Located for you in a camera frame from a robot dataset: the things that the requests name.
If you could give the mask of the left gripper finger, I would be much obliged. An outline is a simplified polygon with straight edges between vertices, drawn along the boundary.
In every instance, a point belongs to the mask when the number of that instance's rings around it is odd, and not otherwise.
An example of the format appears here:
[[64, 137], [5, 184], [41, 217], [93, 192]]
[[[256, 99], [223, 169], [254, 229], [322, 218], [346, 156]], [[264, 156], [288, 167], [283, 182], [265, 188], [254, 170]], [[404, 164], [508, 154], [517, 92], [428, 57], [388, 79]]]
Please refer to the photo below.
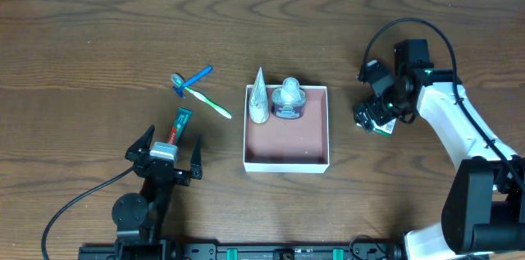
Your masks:
[[138, 161], [143, 153], [148, 153], [153, 140], [154, 131], [155, 126], [151, 125], [141, 137], [129, 146], [126, 150], [125, 159], [128, 161]]
[[194, 151], [190, 159], [190, 174], [192, 179], [201, 180], [203, 177], [203, 167], [202, 167], [202, 136], [200, 135], [197, 138], [197, 142], [194, 146]]

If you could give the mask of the red green toothpaste tube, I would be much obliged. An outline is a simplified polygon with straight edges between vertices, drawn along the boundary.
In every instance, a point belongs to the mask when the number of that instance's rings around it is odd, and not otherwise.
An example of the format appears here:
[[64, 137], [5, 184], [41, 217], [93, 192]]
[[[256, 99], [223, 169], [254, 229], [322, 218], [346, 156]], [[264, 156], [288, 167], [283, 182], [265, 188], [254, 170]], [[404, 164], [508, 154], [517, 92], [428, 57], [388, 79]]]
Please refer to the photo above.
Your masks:
[[180, 107], [178, 109], [176, 119], [174, 120], [171, 133], [167, 140], [169, 144], [176, 145], [178, 143], [192, 113], [193, 112], [187, 108]]

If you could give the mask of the green white toothbrush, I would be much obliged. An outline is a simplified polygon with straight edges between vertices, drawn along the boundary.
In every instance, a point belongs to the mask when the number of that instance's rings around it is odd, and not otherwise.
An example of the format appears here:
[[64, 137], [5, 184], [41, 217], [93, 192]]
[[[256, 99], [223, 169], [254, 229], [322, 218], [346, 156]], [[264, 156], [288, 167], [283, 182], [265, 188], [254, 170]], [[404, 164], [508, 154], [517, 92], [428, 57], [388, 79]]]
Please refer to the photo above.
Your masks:
[[232, 115], [225, 108], [223, 108], [220, 105], [216, 104], [215, 102], [210, 100], [204, 94], [202, 94], [202, 93], [192, 89], [191, 86], [189, 88], [186, 88], [184, 91], [189, 92], [194, 97], [196, 97], [199, 101], [201, 101], [203, 103], [206, 103], [208, 106], [212, 107], [215, 111], [217, 111], [220, 115], [224, 116], [226, 119], [231, 119], [232, 118]]

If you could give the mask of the green white soap box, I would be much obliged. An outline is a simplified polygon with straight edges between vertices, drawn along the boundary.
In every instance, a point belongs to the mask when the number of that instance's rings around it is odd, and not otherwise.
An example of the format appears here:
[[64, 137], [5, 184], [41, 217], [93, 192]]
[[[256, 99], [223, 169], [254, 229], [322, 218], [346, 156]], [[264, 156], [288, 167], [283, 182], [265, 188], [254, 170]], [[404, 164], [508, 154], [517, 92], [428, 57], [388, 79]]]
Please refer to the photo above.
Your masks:
[[369, 120], [365, 124], [357, 122], [356, 125], [362, 127], [369, 134], [380, 134], [390, 136], [395, 128], [396, 119], [384, 125], [378, 125], [374, 120]]

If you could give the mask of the white lotion tube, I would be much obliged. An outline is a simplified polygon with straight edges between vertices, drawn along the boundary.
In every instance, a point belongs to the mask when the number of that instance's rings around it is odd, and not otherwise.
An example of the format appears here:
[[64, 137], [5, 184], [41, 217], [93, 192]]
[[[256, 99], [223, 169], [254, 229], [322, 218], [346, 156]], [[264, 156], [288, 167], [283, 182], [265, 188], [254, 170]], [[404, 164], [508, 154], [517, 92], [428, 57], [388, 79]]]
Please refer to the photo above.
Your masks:
[[263, 124], [269, 119], [270, 108], [263, 69], [259, 68], [249, 96], [249, 116], [252, 122]]

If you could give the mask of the blue soap pump bottle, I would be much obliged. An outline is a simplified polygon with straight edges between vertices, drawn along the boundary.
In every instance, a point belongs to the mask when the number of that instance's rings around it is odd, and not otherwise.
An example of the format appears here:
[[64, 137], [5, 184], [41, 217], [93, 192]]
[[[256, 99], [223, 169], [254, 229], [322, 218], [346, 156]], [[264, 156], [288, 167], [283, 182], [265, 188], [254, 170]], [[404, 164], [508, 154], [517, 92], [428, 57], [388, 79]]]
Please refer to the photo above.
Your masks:
[[306, 93], [300, 88], [299, 82], [289, 77], [272, 92], [271, 113], [281, 119], [299, 119], [304, 114], [306, 102]]

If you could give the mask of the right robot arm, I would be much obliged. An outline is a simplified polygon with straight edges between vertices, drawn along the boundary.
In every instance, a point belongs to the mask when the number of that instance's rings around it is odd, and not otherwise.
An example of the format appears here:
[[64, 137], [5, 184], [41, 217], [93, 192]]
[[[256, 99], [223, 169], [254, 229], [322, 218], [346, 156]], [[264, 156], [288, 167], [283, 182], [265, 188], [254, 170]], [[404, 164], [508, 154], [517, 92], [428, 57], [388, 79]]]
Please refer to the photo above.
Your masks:
[[358, 80], [373, 94], [355, 105], [368, 133], [390, 134], [396, 121], [427, 121], [456, 174], [439, 222], [406, 233], [405, 259], [486, 259], [524, 249], [524, 159], [502, 142], [468, 100], [454, 68], [437, 69], [427, 41], [394, 47], [395, 69], [366, 60]]

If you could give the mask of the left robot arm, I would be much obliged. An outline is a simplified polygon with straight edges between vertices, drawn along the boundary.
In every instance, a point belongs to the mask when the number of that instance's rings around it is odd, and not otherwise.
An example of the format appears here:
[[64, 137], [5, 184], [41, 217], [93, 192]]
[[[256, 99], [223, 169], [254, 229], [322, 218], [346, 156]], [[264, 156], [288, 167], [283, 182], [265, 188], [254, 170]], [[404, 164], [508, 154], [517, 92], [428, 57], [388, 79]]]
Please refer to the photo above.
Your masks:
[[175, 186], [188, 186], [203, 176], [198, 137], [190, 159], [190, 169], [176, 168], [178, 149], [174, 144], [153, 143], [154, 126], [126, 150], [125, 159], [133, 163], [133, 172], [144, 179], [138, 193], [121, 196], [113, 205], [116, 223], [114, 259], [181, 259], [178, 244], [161, 235], [162, 223]]

